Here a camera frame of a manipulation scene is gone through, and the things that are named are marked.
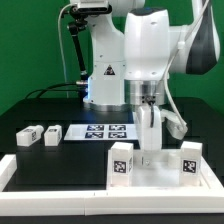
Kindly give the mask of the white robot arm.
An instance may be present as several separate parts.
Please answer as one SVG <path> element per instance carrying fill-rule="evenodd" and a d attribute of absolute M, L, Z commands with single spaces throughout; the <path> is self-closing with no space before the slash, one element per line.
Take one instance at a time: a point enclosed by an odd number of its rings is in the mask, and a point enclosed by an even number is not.
<path fill-rule="evenodd" d="M 78 29 L 90 29 L 93 72 L 84 104 L 94 110 L 132 108 L 140 158 L 148 165 L 162 151 L 162 123 L 176 139 L 187 125 L 171 100 L 171 73 L 202 75 L 220 55 L 211 0 L 191 0 L 193 22 L 172 26 L 168 11 L 145 0 L 70 0 Z"/>

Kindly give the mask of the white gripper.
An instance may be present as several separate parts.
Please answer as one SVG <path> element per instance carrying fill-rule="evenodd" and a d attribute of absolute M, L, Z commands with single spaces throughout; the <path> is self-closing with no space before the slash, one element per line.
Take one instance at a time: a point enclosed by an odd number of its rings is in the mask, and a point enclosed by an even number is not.
<path fill-rule="evenodd" d="M 181 140 L 187 132 L 187 124 L 184 120 L 171 111 L 157 106 L 142 105 L 133 113 L 134 124 L 140 149 L 142 165 L 149 167 L 153 161 L 153 152 L 162 149 L 162 123 L 167 121 L 166 126 L 170 134 Z"/>

